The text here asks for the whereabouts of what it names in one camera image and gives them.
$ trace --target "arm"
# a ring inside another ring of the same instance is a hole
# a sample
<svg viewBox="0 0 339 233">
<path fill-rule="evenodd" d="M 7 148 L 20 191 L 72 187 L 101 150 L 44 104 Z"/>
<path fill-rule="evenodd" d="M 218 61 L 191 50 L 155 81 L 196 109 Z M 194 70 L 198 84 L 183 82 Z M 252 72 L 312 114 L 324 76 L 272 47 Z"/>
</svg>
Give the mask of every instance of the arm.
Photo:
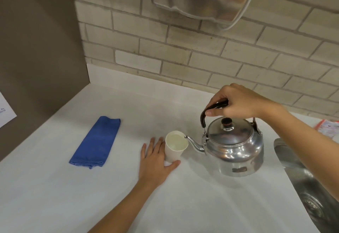
<svg viewBox="0 0 339 233">
<path fill-rule="evenodd" d="M 142 146 L 139 180 L 132 191 L 88 233 L 127 232 L 151 193 L 179 166 L 180 161 L 164 166 L 165 142 L 161 137 L 153 148 L 154 141 L 152 138 L 147 154 L 146 144 Z"/>
<path fill-rule="evenodd" d="M 339 200 L 339 144 L 294 117 L 282 105 L 242 85 L 224 86 L 207 106 L 223 98 L 228 98 L 230 105 L 224 109 L 208 110 L 207 116 L 262 119 L 294 150 L 301 162 L 333 197 Z"/>
</svg>

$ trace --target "tile wall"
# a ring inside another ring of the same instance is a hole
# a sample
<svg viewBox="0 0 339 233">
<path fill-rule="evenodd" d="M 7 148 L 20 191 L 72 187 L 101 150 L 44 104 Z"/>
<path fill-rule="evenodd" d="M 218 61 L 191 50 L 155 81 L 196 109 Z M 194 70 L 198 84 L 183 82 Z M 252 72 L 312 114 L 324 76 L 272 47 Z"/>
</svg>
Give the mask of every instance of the tile wall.
<svg viewBox="0 0 339 233">
<path fill-rule="evenodd" d="M 339 0 L 252 0 L 228 31 L 151 0 L 75 0 L 87 63 L 215 93 L 242 84 L 339 117 Z"/>
</svg>

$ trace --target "paper cup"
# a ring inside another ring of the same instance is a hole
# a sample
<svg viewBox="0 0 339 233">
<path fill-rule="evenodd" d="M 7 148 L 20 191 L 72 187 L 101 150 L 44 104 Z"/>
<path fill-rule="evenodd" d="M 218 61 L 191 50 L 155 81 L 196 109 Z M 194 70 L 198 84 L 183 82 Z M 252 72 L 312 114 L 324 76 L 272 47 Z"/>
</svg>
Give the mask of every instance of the paper cup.
<svg viewBox="0 0 339 233">
<path fill-rule="evenodd" d="M 178 160 L 182 152 L 189 145 L 188 140 L 185 138 L 185 134 L 177 130 L 168 133 L 165 142 L 165 160 L 167 162 Z"/>
</svg>

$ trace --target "black handle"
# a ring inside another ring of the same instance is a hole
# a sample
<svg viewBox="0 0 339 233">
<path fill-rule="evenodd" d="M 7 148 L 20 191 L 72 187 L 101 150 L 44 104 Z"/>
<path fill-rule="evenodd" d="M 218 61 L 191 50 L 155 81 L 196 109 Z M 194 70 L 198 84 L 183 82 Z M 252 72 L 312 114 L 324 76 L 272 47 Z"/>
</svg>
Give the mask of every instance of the black handle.
<svg viewBox="0 0 339 233">
<path fill-rule="evenodd" d="M 200 123 L 201 123 L 201 127 L 205 128 L 206 127 L 206 123 L 205 123 L 205 112 L 207 110 L 210 110 L 210 109 L 214 109 L 214 108 L 224 108 L 224 107 L 227 107 L 228 106 L 228 99 L 224 100 L 224 101 L 221 101 L 221 102 L 218 102 L 216 104 L 213 104 L 209 107 L 207 107 L 200 115 Z"/>
</svg>

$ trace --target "metal teapot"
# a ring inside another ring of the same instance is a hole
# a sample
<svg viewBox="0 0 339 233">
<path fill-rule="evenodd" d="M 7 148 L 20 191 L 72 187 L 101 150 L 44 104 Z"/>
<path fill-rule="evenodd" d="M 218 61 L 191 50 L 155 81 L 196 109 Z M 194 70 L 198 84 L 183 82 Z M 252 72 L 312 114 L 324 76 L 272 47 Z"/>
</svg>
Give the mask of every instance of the metal teapot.
<svg viewBox="0 0 339 233">
<path fill-rule="evenodd" d="M 200 116 L 204 128 L 202 145 L 185 136 L 193 147 L 205 153 L 214 167 L 222 174 L 232 177 L 250 175 L 261 167 L 264 159 L 264 141 L 255 118 L 250 123 L 243 119 L 220 117 L 208 126 L 206 131 L 205 112 L 209 109 L 224 108 L 228 100 L 207 107 Z"/>
</svg>

